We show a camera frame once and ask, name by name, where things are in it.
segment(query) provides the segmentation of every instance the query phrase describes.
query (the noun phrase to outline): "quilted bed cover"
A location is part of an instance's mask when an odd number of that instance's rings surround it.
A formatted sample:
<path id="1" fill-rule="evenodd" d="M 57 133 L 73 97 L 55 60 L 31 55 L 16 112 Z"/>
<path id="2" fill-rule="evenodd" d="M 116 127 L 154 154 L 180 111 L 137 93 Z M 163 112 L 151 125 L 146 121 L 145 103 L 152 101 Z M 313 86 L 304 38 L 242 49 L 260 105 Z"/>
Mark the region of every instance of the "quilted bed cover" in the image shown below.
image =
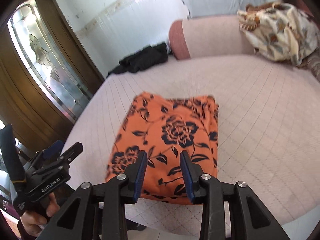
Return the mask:
<path id="1" fill-rule="evenodd" d="M 64 146 L 84 146 L 69 170 L 71 187 L 104 182 L 115 136 L 133 98 L 143 91 L 164 98 L 214 95 L 219 104 L 218 179 L 245 180 L 280 224 L 320 203 L 320 84 L 307 70 L 252 55 L 170 58 L 144 72 L 110 76 Z M 126 217 L 151 228 L 199 236 L 202 206 L 140 198 L 126 205 Z"/>

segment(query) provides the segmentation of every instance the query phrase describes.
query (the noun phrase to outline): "metal screw cap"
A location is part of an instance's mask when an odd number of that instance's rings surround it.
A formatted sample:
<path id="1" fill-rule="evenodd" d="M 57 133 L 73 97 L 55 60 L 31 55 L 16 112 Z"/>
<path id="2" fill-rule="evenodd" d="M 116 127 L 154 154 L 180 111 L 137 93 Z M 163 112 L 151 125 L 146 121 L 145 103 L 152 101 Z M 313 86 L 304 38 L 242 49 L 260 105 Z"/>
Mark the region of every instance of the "metal screw cap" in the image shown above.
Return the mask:
<path id="1" fill-rule="evenodd" d="M 81 188 L 86 189 L 90 187 L 90 182 L 84 182 L 81 184 Z"/>
<path id="2" fill-rule="evenodd" d="M 239 187 L 246 187 L 247 183 L 245 181 L 243 181 L 243 180 L 240 180 L 240 181 L 238 181 L 238 186 Z"/>
<path id="3" fill-rule="evenodd" d="M 204 174 L 201 175 L 201 178 L 205 179 L 205 180 L 208 180 L 208 179 L 211 178 L 211 176 L 210 176 L 210 174 L 204 173 Z"/>
<path id="4" fill-rule="evenodd" d="M 127 178 L 127 175 L 125 175 L 125 174 L 119 174 L 118 176 L 117 176 L 117 179 L 118 180 L 124 180 L 124 179 L 126 179 Z"/>

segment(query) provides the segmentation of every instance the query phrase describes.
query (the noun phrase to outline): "orange cloth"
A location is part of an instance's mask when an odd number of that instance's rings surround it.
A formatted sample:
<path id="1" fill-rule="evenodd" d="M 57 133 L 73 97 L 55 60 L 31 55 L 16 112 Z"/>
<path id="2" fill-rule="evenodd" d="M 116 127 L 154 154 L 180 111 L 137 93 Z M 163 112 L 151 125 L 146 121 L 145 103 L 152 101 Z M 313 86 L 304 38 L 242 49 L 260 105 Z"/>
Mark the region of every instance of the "orange cloth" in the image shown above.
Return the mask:
<path id="1" fill-rule="evenodd" d="M 180 168 L 180 153 L 217 177 L 218 105 L 212 96 L 164 99 L 142 93 L 130 107 L 110 155 L 106 182 L 134 163 L 140 151 L 148 154 L 141 197 L 191 204 Z"/>

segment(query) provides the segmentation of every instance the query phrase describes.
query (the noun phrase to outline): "human hand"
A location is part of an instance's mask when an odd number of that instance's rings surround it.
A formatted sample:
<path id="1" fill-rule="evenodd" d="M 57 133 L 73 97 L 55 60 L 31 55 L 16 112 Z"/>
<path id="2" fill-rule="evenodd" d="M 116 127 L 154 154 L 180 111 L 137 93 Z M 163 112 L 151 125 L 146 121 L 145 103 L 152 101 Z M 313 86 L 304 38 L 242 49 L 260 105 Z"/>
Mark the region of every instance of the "human hand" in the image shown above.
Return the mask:
<path id="1" fill-rule="evenodd" d="M 57 200 L 54 196 L 54 193 L 50 193 L 48 196 L 50 198 L 50 203 L 47 207 L 46 213 L 48 217 L 52 217 L 55 213 L 58 212 L 60 207 L 57 204 Z M 38 237 L 42 231 L 39 225 L 45 225 L 47 223 L 47 220 L 43 216 L 39 215 L 34 211 L 24 212 L 20 219 L 25 231 L 29 235 L 36 237 Z"/>

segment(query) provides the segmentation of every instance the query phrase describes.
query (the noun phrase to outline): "white wall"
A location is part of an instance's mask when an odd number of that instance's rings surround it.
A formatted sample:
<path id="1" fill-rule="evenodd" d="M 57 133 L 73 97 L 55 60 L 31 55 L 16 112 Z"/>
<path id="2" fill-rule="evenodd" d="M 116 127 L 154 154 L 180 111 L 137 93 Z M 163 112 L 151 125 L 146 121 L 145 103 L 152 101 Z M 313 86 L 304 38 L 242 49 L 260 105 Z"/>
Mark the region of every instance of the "white wall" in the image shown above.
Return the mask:
<path id="1" fill-rule="evenodd" d="M 105 77 L 119 60 L 168 38 L 171 23 L 186 18 L 181 0 L 56 0 Z"/>

